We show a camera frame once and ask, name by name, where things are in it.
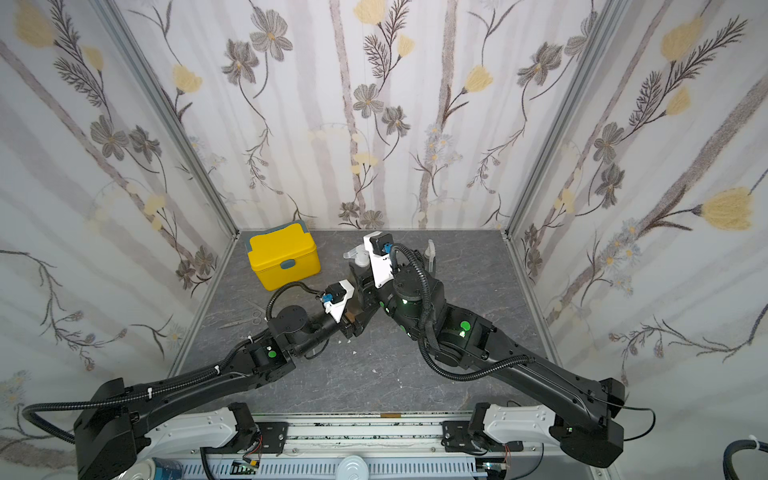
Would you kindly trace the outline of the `clear spray nozzle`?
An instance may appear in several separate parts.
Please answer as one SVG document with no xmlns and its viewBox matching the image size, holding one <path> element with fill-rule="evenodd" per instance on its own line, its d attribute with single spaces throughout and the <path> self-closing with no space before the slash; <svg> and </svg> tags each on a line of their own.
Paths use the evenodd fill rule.
<svg viewBox="0 0 768 480">
<path fill-rule="evenodd" d="M 365 270 L 370 267 L 370 256 L 364 244 L 359 244 L 343 254 L 354 270 Z"/>
</svg>

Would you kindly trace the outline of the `grey translucent spray bottle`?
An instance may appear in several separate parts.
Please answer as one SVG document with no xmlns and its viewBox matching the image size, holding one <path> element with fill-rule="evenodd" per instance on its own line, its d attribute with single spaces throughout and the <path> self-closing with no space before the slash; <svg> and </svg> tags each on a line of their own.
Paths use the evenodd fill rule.
<svg viewBox="0 0 768 480">
<path fill-rule="evenodd" d="M 425 265 L 426 265 L 426 271 L 431 275 L 436 275 L 436 266 L 437 266 L 437 253 L 436 253 L 436 245 L 432 239 L 429 239 L 427 241 L 427 247 L 424 250 L 424 259 L 425 259 Z"/>
</svg>

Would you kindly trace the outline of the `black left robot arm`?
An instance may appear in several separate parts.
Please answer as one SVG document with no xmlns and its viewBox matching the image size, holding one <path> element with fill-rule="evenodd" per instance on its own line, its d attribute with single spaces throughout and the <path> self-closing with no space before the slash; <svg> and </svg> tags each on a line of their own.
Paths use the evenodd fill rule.
<svg viewBox="0 0 768 480">
<path fill-rule="evenodd" d="M 149 449 L 149 434 L 167 421 L 219 398 L 258 389 L 294 368 L 294 359 L 337 332 L 359 336 L 379 309 L 346 307 L 339 319 L 308 316 L 291 305 L 267 320 L 267 328 L 243 340 L 224 359 L 184 375 L 127 386 L 103 383 L 74 423 L 77 477 L 112 479 Z"/>
</svg>

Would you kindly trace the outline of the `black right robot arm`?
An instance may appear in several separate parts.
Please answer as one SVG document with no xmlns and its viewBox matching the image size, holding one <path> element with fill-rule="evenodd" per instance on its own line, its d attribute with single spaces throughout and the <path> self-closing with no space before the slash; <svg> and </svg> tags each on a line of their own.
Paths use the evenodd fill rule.
<svg viewBox="0 0 768 480">
<path fill-rule="evenodd" d="M 366 310 L 384 310 L 438 375 L 457 382 L 492 377 L 548 407 L 554 413 L 548 434 L 581 463 L 606 468 L 623 453 L 624 429 L 615 418 L 625 388 L 618 380 L 579 376 L 535 354 L 491 321 L 448 303 L 436 279 L 429 281 L 430 322 L 421 325 L 422 283 L 409 265 L 382 287 L 371 268 L 352 264 L 350 276 Z"/>
</svg>

